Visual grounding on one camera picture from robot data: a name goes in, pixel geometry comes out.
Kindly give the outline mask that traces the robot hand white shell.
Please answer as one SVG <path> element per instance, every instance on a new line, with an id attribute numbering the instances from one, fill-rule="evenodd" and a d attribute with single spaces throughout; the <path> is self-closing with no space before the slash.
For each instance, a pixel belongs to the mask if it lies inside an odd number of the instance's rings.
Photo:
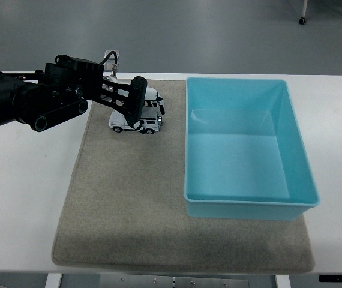
<path id="1" fill-rule="evenodd" d="M 140 117 L 142 128 L 139 131 L 142 134 L 154 134 L 158 132 L 163 124 L 164 114 L 163 98 L 156 89 L 147 87 Z"/>

